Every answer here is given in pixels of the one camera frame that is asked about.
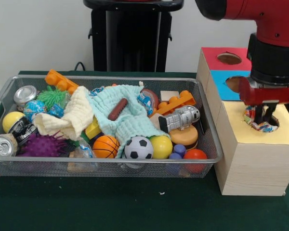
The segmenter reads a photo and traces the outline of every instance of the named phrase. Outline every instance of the purple spiky ball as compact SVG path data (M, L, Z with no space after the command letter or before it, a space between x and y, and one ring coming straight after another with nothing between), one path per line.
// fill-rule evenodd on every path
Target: purple spiky ball
M65 139L55 137L56 134L41 136L38 133L31 134L22 148L22 153L18 156L36 156L36 157L58 157L64 153L66 147Z

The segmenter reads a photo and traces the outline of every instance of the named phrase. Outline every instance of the white wall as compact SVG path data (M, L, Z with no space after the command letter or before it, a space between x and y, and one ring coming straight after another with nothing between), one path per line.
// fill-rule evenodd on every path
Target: white wall
M195 72L202 46L247 46L254 22L204 18L194 0L173 12L167 71ZM0 0L0 87L20 70L93 69L91 10L82 0Z
M209 20L194 0L185 0L183 9L172 13L166 69L196 72L201 47L247 47L255 31L253 21Z

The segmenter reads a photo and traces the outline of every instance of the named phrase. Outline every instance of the cable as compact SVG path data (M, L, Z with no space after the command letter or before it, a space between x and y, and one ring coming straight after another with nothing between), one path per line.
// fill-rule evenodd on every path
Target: cable
M74 68L74 71L77 71L77 68L78 68L79 64L82 66L82 70L85 71L86 68L85 68L85 65L84 65L82 62L78 62L78 63L76 64L76 66L75 66L75 68Z

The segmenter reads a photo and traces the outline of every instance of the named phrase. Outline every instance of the white washcloth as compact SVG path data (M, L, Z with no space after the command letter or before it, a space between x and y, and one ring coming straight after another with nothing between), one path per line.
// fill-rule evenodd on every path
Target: white washcloth
M78 87L66 105L64 115L58 119L46 113L39 113L33 120L41 135L53 135L73 141L80 140L81 132L93 121L93 110L88 101L89 91Z

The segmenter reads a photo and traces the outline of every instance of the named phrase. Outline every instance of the orange toy basketball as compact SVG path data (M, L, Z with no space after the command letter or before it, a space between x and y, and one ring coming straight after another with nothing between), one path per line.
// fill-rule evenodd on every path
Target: orange toy basketball
M115 158L120 144L112 136L101 136L93 144L93 153L96 158Z

